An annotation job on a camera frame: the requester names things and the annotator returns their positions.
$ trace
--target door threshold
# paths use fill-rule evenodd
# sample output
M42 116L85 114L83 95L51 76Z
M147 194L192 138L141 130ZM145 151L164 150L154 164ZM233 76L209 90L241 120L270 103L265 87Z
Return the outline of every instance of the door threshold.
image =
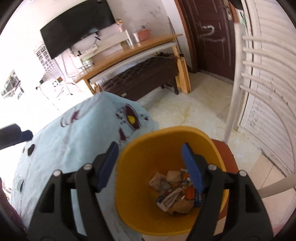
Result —
M222 80L222 81L226 82L227 84L233 85L233 80L225 78L225 77L223 77L221 75L217 75L217 74L214 74L214 73L208 72L206 70L202 70L202 69L200 70L200 72L203 73L203 74L207 74L209 76L212 76L212 77L214 77L216 79Z

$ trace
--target baseboard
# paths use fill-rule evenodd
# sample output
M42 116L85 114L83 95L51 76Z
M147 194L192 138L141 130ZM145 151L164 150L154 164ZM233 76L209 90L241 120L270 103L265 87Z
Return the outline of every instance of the baseboard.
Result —
M286 177L290 175L291 170L282 162L282 160L267 147L262 141L256 138L252 133L243 127L239 127L238 132L243 134L250 142L258 147L262 154Z
M217 74L205 71L205 70L200 70L200 72L203 73L203 74L207 74L209 76L212 76L212 77L214 77L216 79L222 80L222 81L226 82L227 84L233 85L233 80L225 78L225 77L223 77L221 75L217 75Z

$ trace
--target light blue tablecloth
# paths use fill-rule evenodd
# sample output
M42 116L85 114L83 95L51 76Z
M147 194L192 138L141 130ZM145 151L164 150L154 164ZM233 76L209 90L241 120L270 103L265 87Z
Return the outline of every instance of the light blue tablecloth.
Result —
M56 169L64 173L92 163L116 141L120 149L136 137L156 130L158 125L138 103L111 93L97 94L68 110L26 143L12 189L12 206L28 229L38 199ZM28 148L35 144L31 156ZM115 240L140 240L141 234L128 228L115 208L115 168L108 185L97 195L105 220ZM77 196L73 194L75 222L85 235Z

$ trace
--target wooden table top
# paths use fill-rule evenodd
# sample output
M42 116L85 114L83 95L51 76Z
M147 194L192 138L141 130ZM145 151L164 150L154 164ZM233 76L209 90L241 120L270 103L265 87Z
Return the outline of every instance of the wooden table top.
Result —
M96 76L97 74L101 73L102 71L110 68L111 66L133 56L145 50L151 49L153 47L159 46L161 44L165 44L171 41L175 41L175 38L181 36L182 34L168 34L162 35L159 37L150 38L143 42L126 46L123 49L116 51L110 55L107 55L103 59L95 62L92 67L84 70L80 73L79 76L75 79L75 83L78 83L80 80L88 80L92 77Z

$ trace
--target trash can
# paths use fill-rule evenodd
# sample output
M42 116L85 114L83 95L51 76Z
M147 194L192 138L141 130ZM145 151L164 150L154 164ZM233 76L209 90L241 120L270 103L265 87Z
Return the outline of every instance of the trash can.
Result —
M156 172L166 175L170 170L186 168L181 156L181 147L186 142L207 163L226 171L212 140L193 127L177 126L151 132L138 137L123 150L117 165L116 208L120 218L132 229L152 236L190 232L199 208L193 208L188 214L165 213L156 205L159 192L149 186ZM224 190L220 210L228 194L228 190Z

